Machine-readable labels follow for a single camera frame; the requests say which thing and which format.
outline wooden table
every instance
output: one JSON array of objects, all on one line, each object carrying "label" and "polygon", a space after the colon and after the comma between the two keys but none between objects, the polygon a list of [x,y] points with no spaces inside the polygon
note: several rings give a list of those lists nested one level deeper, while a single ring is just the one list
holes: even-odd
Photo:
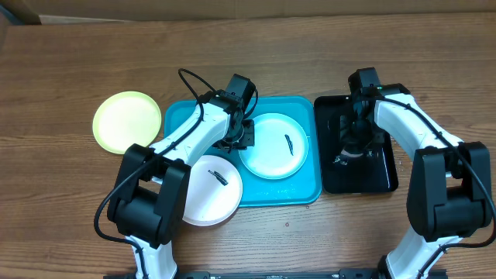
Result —
[{"label": "wooden table", "polygon": [[[92,226],[121,160],[91,132],[107,97],[142,91],[165,112],[192,98],[177,76],[186,67],[218,88],[238,73],[261,96],[314,101],[349,94],[348,76],[371,66],[384,84],[411,89],[447,130],[485,143],[494,173],[495,14],[10,26],[0,55],[0,277],[101,278],[135,268],[129,246],[99,239]],[[392,195],[242,208],[223,226],[183,226],[175,260],[182,271],[375,267],[409,225],[412,163],[396,144],[394,153],[400,187]],[[496,277],[495,247],[451,250],[438,267],[453,278]]]}]

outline black tray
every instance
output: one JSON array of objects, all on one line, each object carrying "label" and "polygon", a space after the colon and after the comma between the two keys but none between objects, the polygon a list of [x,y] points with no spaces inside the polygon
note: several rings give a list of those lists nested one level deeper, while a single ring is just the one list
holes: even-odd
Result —
[{"label": "black tray", "polygon": [[388,133],[384,135],[382,147],[372,150],[371,154],[336,162],[343,149],[339,142],[339,117],[353,112],[349,95],[319,97],[314,110],[324,191],[330,194],[384,193],[398,188]]}]

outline black cable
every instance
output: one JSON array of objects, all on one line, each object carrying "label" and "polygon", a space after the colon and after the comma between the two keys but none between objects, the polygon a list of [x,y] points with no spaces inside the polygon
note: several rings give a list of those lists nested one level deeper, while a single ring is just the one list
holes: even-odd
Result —
[{"label": "black cable", "polygon": [[422,278],[422,276],[424,275],[424,272],[427,270],[427,268],[429,268],[431,266],[432,263],[434,263],[434,261],[441,254],[441,252],[444,252],[449,248],[482,248],[482,247],[489,246],[491,243],[493,243],[494,240],[496,239],[496,208],[494,207],[494,203],[493,203],[491,196],[489,195],[489,193],[487,193],[487,190],[484,187],[482,181],[477,176],[477,174],[475,173],[475,170],[472,168],[472,166],[467,161],[467,159],[465,159],[465,157],[463,157],[462,154],[460,154],[458,149],[456,147],[454,147],[453,144],[451,144],[443,136],[443,134],[440,131],[438,131],[434,127],[434,125],[421,112],[412,108],[410,106],[410,104],[405,104],[405,103],[400,102],[400,101],[385,98],[384,96],[379,97],[379,98],[372,98],[372,99],[365,100],[365,101],[372,101],[372,100],[390,102],[390,103],[399,105],[399,106],[413,112],[417,117],[419,117],[425,123],[425,125],[432,131],[432,133],[434,133],[434,135],[436,135],[436,137],[439,140],[441,140],[441,142],[443,142],[460,159],[460,161],[462,162],[465,169],[468,170],[468,172],[470,173],[472,178],[477,182],[477,186],[479,187],[479,190],[484,195],[484,199],[489,204],[489,208],[491,209],[491,215],[492,215],[492,219],[493,219],[493,232],[492,232],[491,236],[489,236],[488,239],[486,239],[485,241],[483,241],[481,243],[449,243],[449,244],[440,245],[438,250],[429,258],[429,260],[427,260],[427,262],[418,271],[419,273],[417,274],[417,279]]},{"label": "black cable", "polygon": [[245,114],[245,116],[243,117],[243,119],[247,119],[248,117],[250,117],[250,115],[255,110],[255,107],[257,106],[257,103],[258,103],[258,90],[255,88],[255,103],[253,104],[253,107],[251,107],[251,109],[248,111],[248,113]]},{"label": "black cable", "polygon": [[150,167],[150,165],[153,162],[155,162],[156,160],[158,160],[159,158],[161,158],[164,154],[166,154],[167,152],[169,152],[173,148],[175,148],[181,141],[183,141],[186,137],[188,137],[191,133],[193,133],[193,131],[202,122],[202,120],[203,120],[203,114],[204,114],[203,104],[199,101],[198,94],[196,94],[195,90],[186,81],[186,79],[184,78],[182,72],[187,73],[187,74],[190,74],[193,77],[197,78],[199,81],[203,82],[203,84],[205,84],[207,87],[209,87],[213,92],[215,92],[215,89],[207,81],[205,81],[203,78],[199,77],[197,74],[195,74],[195,73],[193,73],[191,71],[188,71],[186,69],[182,69],[182,68],[178,70],[177,73],[179,74],[179,77],[184,82],[184,84],[186,84],[186,86],[188,87],[188,89],[191,91],[191,93],[193,94],[193,96],[197,100],[198,105],[200,106],[200,116],[198,117],[198,120],[195,122],[195,124],[188,131],[186,131],[186,133],[184,133],[181,137],[179,137],[179,139],[177,139],[176,141],[172,142],[169,147],[167,147],[165,150],[159,152],[151,160],[149,160],[146,163],[144,163],[143,165],[139,166],[128,177],[126,177],[126,179],[124,179],[119,185],[117,185],[117,187],[115,187],[112,191],[110,191],[110,193],[108,193],[108,195],[103,199],[102,203],[100,203],[100,205],[99,205],[99,207],[98,207],[98,209],[97,209],[97,211],[95,213],[95,219],[93,220],[93,226],[95,227],[95,231],[98,234],[98,236],[100,236],[101,238],[106,239],[106,240],[110,240],[110,241],[113,241],[113,242],[117,242],[117,243],[126,243],[126,244],[129,244],[129,245],[133,246],[134,248],[136,248],[136,252],[139,254],[139,261],[141,263],[141,271],[143,272],[143,279],[148,279],[148,273],[146,272],[145,258],[144,258],[144,255],[143,255],[143,249],[140,247],[140,245],[138,243],[136,243],[136,242],[134,242],[132,240],[121,239],[121,238],[118,238],[118,237],[108,236],[108,235],[104,234],[100,230],[99,220],[100,220],[100,215],[102,214],[102,211],[103,211],[103,208],[105,207],[105,205],[109,202],[110,198],[123,185],[125,185],[127,182],[129,182],[129,180],[131,180],[132,178],[134,178],[136,176],[139,177],[140,175],[142,175],[144,173],[144,171],[146,171],[148,169],[148,167]]}]

